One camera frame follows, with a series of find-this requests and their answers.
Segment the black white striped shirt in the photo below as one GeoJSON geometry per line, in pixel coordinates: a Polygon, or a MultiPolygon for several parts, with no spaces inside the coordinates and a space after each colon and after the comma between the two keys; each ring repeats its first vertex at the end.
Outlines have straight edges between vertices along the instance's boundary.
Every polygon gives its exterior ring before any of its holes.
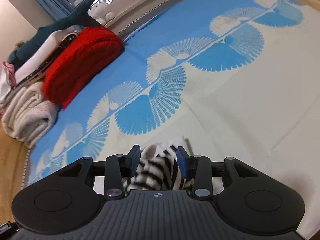
{"type": "Polygon", "coordinates": [[[193,179],[184,179],[176,160],[177,148],[188,146],[184,137],[144,146],[135,174],[124,178],[126,193],[131,190],[188,190],[193,188],[193,179]]]}

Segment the blue white patterned bedsheet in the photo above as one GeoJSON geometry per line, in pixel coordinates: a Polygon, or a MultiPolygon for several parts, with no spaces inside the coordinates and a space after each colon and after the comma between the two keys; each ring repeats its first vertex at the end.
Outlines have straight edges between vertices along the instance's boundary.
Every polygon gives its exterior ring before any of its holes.
{"type": "Polygon", "coordinates": [[[172,143],[233,156],[296,190],[319,230],[319,11],[293,0],[181,0],[124,42],[36,144],[25,184],[90,156],[172,143]]]}

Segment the cream folded quilt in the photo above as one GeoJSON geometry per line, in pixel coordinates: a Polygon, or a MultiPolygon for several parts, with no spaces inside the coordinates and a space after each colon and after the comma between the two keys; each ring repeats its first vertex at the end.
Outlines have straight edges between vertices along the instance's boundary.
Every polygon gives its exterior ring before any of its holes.
{"type": "Polygon", "coordinates": [[[60,107],[44,95],[43,82],[22,87],[4,109],[6,135],[32,148],[53,126],[60,107]]]}

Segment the red folded blanket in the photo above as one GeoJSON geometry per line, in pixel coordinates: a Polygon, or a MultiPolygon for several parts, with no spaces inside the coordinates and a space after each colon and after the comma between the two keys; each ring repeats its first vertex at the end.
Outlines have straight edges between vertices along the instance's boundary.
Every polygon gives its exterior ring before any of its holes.
{"type": "Polygon", "coordinates": [[[48,68],[43,83],[45,97],[65,109],[122,51],[122,39],[112,31],[105,27],[85,28],[48,68]]]}

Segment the white folded bedding stack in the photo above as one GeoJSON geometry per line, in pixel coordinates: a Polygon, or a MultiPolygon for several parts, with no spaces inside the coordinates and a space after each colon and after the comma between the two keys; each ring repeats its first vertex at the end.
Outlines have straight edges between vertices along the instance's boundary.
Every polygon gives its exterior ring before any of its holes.
{"type": "Polygon", "coordinates": [[[1,107],[4,107],[21,88],[43,78],[50,64],[78,37],[79,32],[80,29],[74,27],[53,32],[34,55],[15,70],[16,85],[1,103],[1,107]]]}

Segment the pink white garment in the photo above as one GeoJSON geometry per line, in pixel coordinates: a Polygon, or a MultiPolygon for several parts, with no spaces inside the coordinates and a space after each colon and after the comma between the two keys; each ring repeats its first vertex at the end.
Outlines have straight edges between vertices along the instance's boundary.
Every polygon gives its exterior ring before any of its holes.
{"type": "Polygon", "coordinates": [[[6,96],[16,85],[15,70],[12,64],[3,61],[1,63],[1,79],[0,79],[0,96],[1,103],[4,102],[6,96]]]}

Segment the white plush toy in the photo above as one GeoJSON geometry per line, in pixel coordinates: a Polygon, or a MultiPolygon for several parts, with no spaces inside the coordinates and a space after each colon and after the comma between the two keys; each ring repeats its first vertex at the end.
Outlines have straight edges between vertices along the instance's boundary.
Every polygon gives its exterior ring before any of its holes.
{"type": "Polygon", "coordinates": [[[116,17],[116,13],[111,10],[111,6],[107,3],[94,5],[89,9],[88,14],[101,25],[106,25],[116,17]]]}

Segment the dark teal shark plush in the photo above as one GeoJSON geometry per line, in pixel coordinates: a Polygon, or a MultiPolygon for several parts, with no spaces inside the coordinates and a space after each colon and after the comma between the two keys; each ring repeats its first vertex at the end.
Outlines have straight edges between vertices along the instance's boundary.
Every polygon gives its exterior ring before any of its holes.
{"type": "Polygon", "coordinates": [[[16,48],[8,57],[7,62],[12,64],[17,70],[26,61],[28,61],[43,45],[45,40],[55,31],[66,30],[74,25],[81,27],[99,27],[101,24],[94,18],[89,16],[88,10],[95,0],[85,0],[79,6],[77,6],[72,13],[58,21],[40,27],[30,40],[16,48]]]}

